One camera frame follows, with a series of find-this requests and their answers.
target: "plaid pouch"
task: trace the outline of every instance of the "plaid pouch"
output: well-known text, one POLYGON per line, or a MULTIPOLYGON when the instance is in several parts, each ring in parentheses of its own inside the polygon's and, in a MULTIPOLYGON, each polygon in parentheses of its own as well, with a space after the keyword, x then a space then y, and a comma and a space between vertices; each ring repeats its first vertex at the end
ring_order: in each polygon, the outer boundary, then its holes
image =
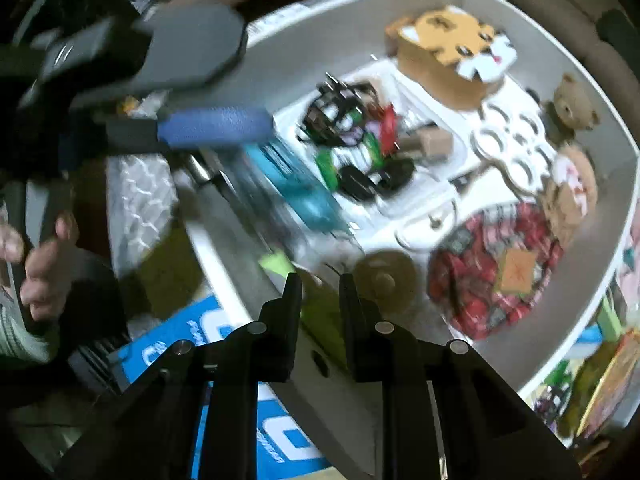
POLYGON ((537 205, 496 206, 466 220, 433 253, 428 294, 455 329, 484 339, 536 306, 561 257, 562 247, 537 205), (531 293, 525 297, 495 291, 499 260, 508 248, 538 254, 531 293))

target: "sleeve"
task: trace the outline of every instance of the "sleeve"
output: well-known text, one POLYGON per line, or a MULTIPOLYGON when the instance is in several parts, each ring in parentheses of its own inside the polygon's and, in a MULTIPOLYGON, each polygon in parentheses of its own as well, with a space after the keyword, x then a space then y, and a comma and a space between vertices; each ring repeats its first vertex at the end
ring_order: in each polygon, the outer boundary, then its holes
POLYGON ((49 363, 58 353, 60 330, 55 323, 43 335, 20 327, 4 306, 0 306, 0 366, 22 368, 49 363))

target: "red plaid fabric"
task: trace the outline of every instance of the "red plaid fabric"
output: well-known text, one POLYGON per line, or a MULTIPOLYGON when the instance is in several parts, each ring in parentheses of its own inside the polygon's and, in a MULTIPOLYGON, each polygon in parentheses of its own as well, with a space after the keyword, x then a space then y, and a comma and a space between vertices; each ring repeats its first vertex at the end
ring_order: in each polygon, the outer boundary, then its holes
POLYGON ((536 306, 561 257, 562 247, 537 205, 497 206, 469 218, 433 254, 428 293, 452 313, 457 330, 484 339, 536 306), (509 248, 538 253, 532 292, 525 298, 494 292, 498 260, 509 248))

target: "blue grip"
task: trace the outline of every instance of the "blue grip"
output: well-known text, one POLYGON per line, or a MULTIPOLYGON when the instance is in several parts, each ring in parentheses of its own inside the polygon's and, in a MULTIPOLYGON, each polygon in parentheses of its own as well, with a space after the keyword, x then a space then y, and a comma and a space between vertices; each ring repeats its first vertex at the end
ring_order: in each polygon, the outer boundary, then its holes
POLYGON ((273 116, 264 108, 191 108, 158 124, 158 140, 178 150, 264 144, 273 136, 273 116))

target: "human hand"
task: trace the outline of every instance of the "human hand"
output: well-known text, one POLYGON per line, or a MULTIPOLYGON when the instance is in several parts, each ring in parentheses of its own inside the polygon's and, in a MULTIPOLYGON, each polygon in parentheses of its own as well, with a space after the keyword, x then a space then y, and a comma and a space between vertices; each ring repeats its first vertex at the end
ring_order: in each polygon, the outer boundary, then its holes
MULTIPOLYGON (((32 249, 25 260, 20 233, 0 220, 0 260, 14 264, 24 261, 26 279, 20 298, 25 308, 30 308, 34 321, 56 321, 64 311, 77 241, 76 219, 70 212, 62 213, 56 219, 55 237, 32 249)), ((5 265, 0 265, 0 284, 9 292, 5 265)))

